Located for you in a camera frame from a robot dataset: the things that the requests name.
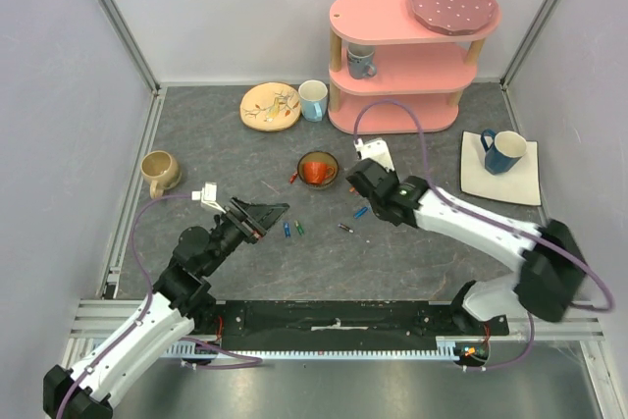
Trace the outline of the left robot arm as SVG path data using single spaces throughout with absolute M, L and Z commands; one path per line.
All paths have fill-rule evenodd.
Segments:
M 286 203 L 221 206 L 215 187 L 187 199 L 215 210 L 211 230 L 184 230 L 168 267 L 147 283 L 139 307 L 99 347 L 70 368 L 52 367 L 43 378 L 43 410 L 51 418 L 110 418 L 131 386 L 176 341 L 204 334 L 215 323 L 216 300 L 208 277 L 244 242 L 257 243 L 287 212 Z

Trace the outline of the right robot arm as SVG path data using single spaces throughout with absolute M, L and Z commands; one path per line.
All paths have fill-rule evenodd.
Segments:
M 585 280 L 586 264 L 570 260 L 582 256 L 580 248 L 557 220 L 544 226 L 511 220 L 430 187 L 419 177 L 400 180 L 395 171 L 370 158 L 354 165 L 346 178 L 380 220 L 449 236 L 510 269 L 507 276 L 471 281 L 459 290 L 448 318 L 460 334 L 472 334 L 510 310 L 557 324 Z

